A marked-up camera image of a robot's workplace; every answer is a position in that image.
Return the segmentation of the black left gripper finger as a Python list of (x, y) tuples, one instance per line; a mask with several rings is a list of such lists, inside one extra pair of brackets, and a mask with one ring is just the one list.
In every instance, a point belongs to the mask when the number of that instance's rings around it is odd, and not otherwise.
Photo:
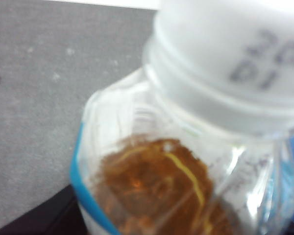
[(0, 235), (86, 235), (71, 185), (0, 229)]

